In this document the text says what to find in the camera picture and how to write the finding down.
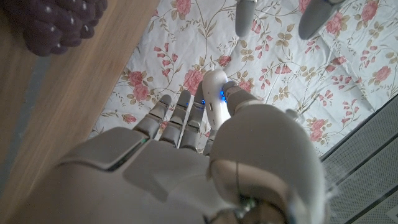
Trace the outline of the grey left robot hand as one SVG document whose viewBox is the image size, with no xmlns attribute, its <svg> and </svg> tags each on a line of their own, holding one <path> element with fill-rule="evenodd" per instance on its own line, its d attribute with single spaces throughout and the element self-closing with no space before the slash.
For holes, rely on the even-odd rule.
<svg viewBox="0 0 398 224">
<path fill-rule="evenodd" d="M 300 19 L 298 34 L 308 40 L 323 26 L 345 0 L 311 0 Z M 254 19 L 256 0 L 239 0 L 236 4 L 235 31 L 238 37 L 249 34 Z"/>
</svg>

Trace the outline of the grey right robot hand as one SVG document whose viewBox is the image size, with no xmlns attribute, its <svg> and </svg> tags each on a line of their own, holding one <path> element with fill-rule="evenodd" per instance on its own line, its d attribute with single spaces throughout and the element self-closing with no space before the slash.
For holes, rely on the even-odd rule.
<svg viewBox="0 0 398 224">
<path fill-rule="evenodd" d="M 292 111 L 265 105 L 234 82 L 221 90 L 230 118 L 196 151 L 206 101 L 182 93 L 133 128 L 78 145 L 35 185 L 7 223 L 327 223 L 323 166 Z"/>
</svg>

